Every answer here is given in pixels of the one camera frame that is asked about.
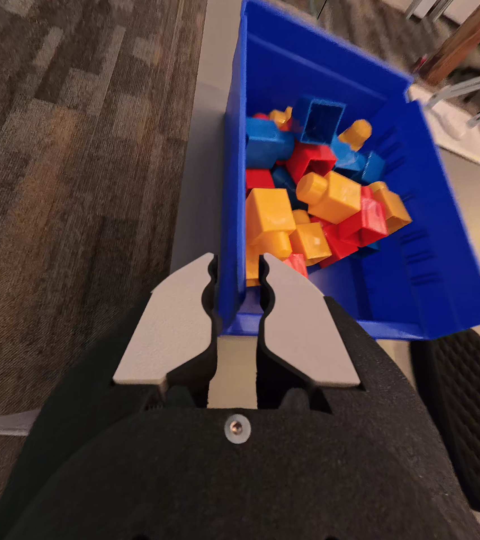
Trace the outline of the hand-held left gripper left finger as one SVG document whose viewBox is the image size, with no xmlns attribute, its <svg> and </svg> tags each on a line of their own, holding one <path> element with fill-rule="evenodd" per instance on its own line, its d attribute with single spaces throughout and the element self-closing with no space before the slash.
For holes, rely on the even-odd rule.
<svg viewBox="0 0 480 540">
<path fill-rule="evenodd" d="M 152 291 L 114 373 L 120 385 L 205 386 L 217 369 L 217 257 L 205 253 Z"/>
</svg>

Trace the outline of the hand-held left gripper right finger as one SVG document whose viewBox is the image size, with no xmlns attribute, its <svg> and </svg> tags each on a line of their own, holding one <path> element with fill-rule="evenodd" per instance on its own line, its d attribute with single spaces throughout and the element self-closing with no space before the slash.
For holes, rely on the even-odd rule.
<svg viewBox="0 0 480 540">
<path fill-rule="evenodd" d="M 261 352 L 311 386 L 355 388 L 360 378 L 323 293 L 270 253 L 259 257 Z"/>
</svg>

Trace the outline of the blue plastic bin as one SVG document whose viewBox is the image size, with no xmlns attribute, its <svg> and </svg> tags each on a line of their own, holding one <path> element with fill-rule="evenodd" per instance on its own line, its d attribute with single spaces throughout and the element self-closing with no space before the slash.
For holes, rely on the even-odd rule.
<svg viewBox="0 0 480 540">
<path fill-rule="evenodd" d="M 411 79 L 264 1 L 243 1 L 224 117 L 218 313 L 223 334 L 256 336 L 259 290 L 245 286 L 245 119 L 302 96 L 346 105 L 339 128 L 366 119 L 366 149 L 412 223 L 380 250 L 309 271 L 376 340 L 434 340 L 480 325 L 480 266 Z"/>
</svg>

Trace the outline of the pile of colourful blocks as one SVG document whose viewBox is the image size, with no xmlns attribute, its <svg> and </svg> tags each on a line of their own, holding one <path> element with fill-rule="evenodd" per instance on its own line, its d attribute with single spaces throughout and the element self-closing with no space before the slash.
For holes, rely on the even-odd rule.
<svg viewBox="0 0 480 540">
<path fill-rule="evenodd" d="M 352 255 L 412 219 L 383 181 L 385 161 L 362 153 L 366 119 L 338 133 L 345 103 L 302 96 L 246 119 L 245 284 L 259 286 L 259 257 L 274 255 L 304 277 Z"/>
</svg>

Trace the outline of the white sign stand base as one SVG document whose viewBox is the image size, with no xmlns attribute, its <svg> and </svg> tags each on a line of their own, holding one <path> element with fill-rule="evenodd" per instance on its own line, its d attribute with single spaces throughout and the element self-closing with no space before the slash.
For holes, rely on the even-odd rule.
<svg viewBox="0 0 480 540">
<path fill-rule="evenodd" d="M 445 150 L 480 165 L 480 113 L 470 115 L 450 103 L 451 98 L 480 91 L 480 77 L 430 92 L 418 84 L 408 97 L 418 101 L 434 142 Z"/>
</svg>

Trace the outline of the brown wooden post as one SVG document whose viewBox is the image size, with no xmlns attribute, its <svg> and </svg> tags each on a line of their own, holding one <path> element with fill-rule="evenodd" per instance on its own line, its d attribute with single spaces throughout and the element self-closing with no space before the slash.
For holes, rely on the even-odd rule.
<svg viewBox="0 0 480 540">
<path fill-rule="evenodd" d="M 443 81 L 480 43 L 480 4 L 456 32 L 422 65 L 420 78 L 429 85 Z"/>
</svg>

